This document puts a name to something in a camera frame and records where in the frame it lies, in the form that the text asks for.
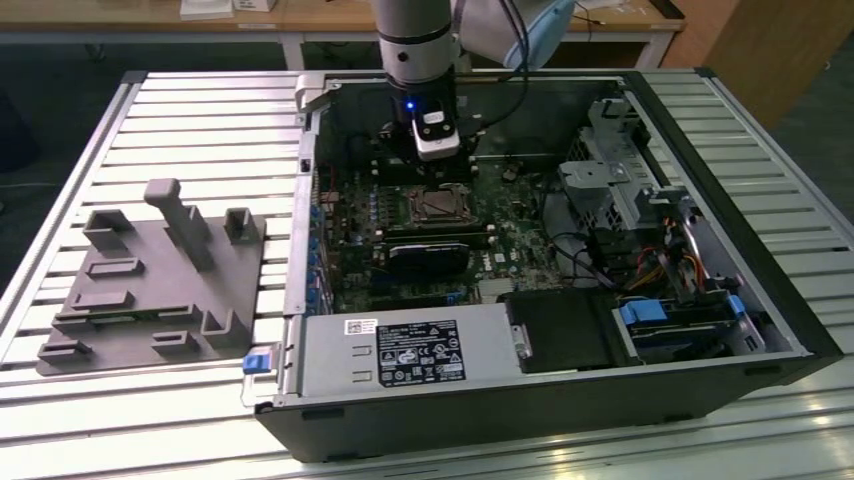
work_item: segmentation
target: warning label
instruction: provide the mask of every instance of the warning label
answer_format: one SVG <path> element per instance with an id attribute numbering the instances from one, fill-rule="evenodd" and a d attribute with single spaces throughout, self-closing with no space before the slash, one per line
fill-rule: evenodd
<path id="1" fill-rule="evenodd" d="M 377 359 L 383 387 L 466 380 L 457 320 L 377 326 Z"/>

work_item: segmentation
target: white box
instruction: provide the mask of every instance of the white box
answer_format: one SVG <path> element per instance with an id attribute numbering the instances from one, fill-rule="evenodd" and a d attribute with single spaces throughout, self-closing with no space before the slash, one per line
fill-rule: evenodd
<path id="1" fill-rule="evenodd" d="M 277 0 L 235 0 L 235 10 L 251 10 L 253 12 L 269 12 L 273 10 Z"/>
<path id="2" fill-rule="evenodd" d="M 214 20 L 234 16 L 231 0 L 182 0 L 182 20 Z"/>

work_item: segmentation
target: workbench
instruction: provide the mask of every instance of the workbench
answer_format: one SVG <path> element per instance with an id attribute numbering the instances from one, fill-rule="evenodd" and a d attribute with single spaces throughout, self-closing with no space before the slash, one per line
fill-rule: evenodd
<path id="1" fill-rule="evenodd" d="M 279 0 L 270 13 L 235 12 L 234 18 L 180 21 L 179 0 L 4 0 L 0 44 L 278 43 L 287 67 L 305 70 L 309 42 L 374 42 L 377 27 L 367 0 Z M 573 19 L 565 42 L 637 43 L 638 68 L 660 65 L 682 20 L 669 20 L 649 0 L 597 9 L 589 25 Z"/>
<path id="2" fill-rule="evenodd" d="M 645 73 L 670 114 L 842 350 L 854 352 L 854 230 L 716 78 Z M 44 378 L 54 314 L 95 209 L 154 219 L 151 178 L 202 214 L 267 218 L 257 345 L 282 340 L 298 73 L 128 74 L 0 300 L 3 478 L 794 478 L 854 468 L 854 360 L 764 389 L 708 418 L 353 463 L 301 464 L 253 418 L 275 390 L 239 360 Z M 192 122 L 188 116 L 196 117 Z M 653 148 L 672 182 L 680 175 Z"/>

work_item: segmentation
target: red wire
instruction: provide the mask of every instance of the red wire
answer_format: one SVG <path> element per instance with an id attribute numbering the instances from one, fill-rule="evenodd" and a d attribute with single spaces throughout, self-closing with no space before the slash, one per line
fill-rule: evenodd
<path id="1" fill-rule="evenodd" d="M 643 266 L 643 259 L 646 257 L 646 254 L 650 252 L 654 252 L 655 248 L 653 247 L 646 247 L 642 251 L 641 251 L 641 255 L 638 255 L 638 275 L 641 275 L 641 267 Z"/>

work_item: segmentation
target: yellow wire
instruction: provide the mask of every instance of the yellow wire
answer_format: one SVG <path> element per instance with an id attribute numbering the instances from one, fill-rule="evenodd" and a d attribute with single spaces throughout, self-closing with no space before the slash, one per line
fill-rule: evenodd
<path id="1" fill-rule="evenodd" d="M 653 269 L 653 271 L 650 271 L 650 273 L 647 273 L 633 285 L 631 287 L 629 287 L 629 290 L 634 290 L 635 288 L 638 288 L 639 286 L 645 285 L 646 283 L 651 282 L 655 277 L 658 277 L 660 274 L 664 273 L 664 269 L 662 266 L 660 265 L 658 267 L 655 267 Z"/>

